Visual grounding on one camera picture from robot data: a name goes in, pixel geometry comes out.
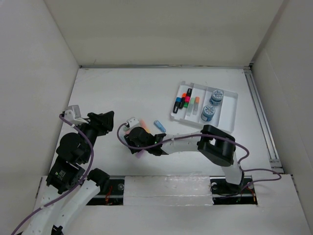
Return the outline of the purple cap pastel highlighter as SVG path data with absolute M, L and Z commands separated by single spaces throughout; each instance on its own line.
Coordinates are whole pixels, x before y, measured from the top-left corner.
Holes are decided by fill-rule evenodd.
M 139 151 L 139 152 L 137 152 L 136 153 L 136 157 L 138 158 L 138 159 L 140 159 L 142 156 L 144 156 L 145 155 L 145 151 L 144 150 L 141 150 L 141 151 Z

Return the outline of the orange cap black highlighter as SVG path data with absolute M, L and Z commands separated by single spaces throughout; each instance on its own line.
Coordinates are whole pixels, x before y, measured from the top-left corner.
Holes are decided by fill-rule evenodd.
M 185 102 L 186 93 L 183 93 L 181 96 L 181 103 L 183 104 Z

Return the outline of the peach cap pastel highlighter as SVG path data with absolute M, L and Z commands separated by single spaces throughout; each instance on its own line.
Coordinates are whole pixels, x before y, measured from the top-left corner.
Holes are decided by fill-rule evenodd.
M 193 107 L 193 115 L 197 115 L 197 113 L 198 113 L 199 102 L 200 102 L 200 97 L 199 96 L 195 97 L 194 107 Z

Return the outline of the blue correction tape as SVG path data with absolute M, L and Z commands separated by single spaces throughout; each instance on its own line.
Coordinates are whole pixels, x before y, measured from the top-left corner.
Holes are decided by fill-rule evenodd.
M 154 125 L 155 125 L 162 133 L 165 133 L 165 132 L 166 132 L 165 127 L 164 127 L 158 120 L 155 120 L 155 121 L 154 121 Z

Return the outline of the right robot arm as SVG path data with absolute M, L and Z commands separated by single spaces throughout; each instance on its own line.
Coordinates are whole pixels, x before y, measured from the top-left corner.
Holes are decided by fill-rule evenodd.
M 142 127 L 134 127 L 123 138 L 121 142 L 133 154 L 141 150 L 155 156 L 199 152 L 222 168 L 230 192 L 237 193 L 244 187 L 244 173 L 235 154 L 235 138 L 212 125 L 205 125 L 202 130 L 189 135 L 152 135 Z

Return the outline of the green cap pastel highlighter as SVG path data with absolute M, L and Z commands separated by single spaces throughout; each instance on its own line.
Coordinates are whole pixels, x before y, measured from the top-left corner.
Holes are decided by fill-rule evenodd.
M 194 97 L 190 98 L 188 108 L 186 111 L 187 116 L 191 116 L 191 113 L 193 112 L 194 103 L 195 103 L 195 98 Z

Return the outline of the blue cap black highlighter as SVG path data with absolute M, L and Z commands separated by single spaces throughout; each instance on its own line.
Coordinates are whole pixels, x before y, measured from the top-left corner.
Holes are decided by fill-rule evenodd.
M 181 97 L 176 97 L 174 107 L 173 107 L 173 113 L 174 114 L 176 114 L 178 112 L 180 104 L 181 104 Z

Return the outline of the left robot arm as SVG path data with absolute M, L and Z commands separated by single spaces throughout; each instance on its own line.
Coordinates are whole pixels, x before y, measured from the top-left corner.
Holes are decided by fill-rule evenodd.
M 114 111 L 88 113 L 82 118 L 77 105 L 59 118 L 75 132 L 65 134 L 56 149 L 57 158 L 46 178 L 40 206 L 28 215 L 23 235 L 65 235 L 71 223 L 97 194 L 109 189 L 110 176 L 91 165 L 97 137 L 113 129 Z

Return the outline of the yellow pastel highlighter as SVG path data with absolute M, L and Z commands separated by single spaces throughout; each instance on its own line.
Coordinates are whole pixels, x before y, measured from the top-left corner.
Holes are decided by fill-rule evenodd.
M 150 130 L 149 130 L 147 124 L 145 123 L 145 121 L 143 119 L 139 120 L 139 124 L 146 132 L 150 133 Z

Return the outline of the pink cap black highlighter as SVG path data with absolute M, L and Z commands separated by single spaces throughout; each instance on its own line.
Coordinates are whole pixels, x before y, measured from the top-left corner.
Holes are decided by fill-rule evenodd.
M 189 103 L 191 97 L 192 89 L 188 88 L 186 96 L 185 96 L 185 103 Z

